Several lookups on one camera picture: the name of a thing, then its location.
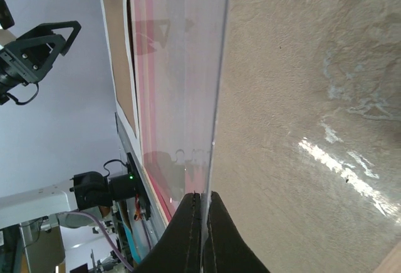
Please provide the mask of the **white mat board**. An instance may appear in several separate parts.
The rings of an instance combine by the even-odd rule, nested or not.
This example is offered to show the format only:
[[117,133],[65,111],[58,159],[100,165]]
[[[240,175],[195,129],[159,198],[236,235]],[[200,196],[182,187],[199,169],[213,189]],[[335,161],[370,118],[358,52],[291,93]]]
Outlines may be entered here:
[[140,150],[135,70],[130,46],[128,0],[100,0],[107,50],[117,107],[118,129],[125,132],[122,141],[134,151]]

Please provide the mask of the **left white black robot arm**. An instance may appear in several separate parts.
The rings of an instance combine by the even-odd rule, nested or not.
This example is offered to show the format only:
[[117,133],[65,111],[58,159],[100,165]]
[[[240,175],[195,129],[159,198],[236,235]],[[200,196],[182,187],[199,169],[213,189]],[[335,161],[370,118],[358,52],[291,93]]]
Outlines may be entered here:
[[[12,101],[26,106],[36,96],[19,100],[11,90],[19,85],[39,86],[58,56],[66,55],[81,30],[78,21],[43,23],[16,37],[9,29],[11,18],[1,19],[1,104]],[[148,220],[150,199],[131,153],[123,163],[124,175],[111,177],[86,172],[49,187],[13,194],[1,199],[1,228],[62,213],[83,215],[92,207],[112,207],[115,202],[134,199],[135,219]]]

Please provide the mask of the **clear acrylic glass sheet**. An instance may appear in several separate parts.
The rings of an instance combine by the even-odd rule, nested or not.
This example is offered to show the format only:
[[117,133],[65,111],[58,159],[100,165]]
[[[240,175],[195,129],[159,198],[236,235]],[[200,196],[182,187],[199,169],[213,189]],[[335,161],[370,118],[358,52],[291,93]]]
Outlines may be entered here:
[[166,1],[183,196],[273,272],[399,272],[400,0]]

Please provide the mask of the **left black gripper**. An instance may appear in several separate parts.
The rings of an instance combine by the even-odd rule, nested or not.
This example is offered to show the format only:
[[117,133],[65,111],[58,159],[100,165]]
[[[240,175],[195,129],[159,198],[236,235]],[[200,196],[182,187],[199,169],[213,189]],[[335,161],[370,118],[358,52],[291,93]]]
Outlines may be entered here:
[[69,51],[80,31],[78,21],[42,23],[6,44],[1,50],[1,103],[13,100],[21,104],[10,91],[18,85],[38,87],[57,57]]

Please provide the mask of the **pink wooden picture frame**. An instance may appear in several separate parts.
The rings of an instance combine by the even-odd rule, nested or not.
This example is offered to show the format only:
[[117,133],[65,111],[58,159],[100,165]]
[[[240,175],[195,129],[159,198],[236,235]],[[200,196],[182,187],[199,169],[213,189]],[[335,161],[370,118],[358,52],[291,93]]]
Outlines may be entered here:
[[175,79],[168,77],[168,45],[173,30],[166,0],[129,0],[140,122],[141,159],[160,207],[171,221],[185,192],[184,174],[174,165],[173,99]]

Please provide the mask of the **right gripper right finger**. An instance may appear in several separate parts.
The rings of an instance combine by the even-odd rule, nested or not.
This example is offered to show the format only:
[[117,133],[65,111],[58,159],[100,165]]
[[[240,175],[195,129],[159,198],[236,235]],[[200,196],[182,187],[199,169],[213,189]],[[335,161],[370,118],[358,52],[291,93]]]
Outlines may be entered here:
[[242,239],[217,192],[211,193],[207,228],[208,237],[202,257],[204,272],[269,273]]

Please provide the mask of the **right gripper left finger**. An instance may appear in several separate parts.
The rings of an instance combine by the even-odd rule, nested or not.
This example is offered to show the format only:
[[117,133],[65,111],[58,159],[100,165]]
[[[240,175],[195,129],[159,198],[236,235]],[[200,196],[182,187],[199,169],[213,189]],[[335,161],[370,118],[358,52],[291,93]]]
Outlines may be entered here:
[[201,196],[187,193],[155,247],[136,273],[197,273],[201,271]]

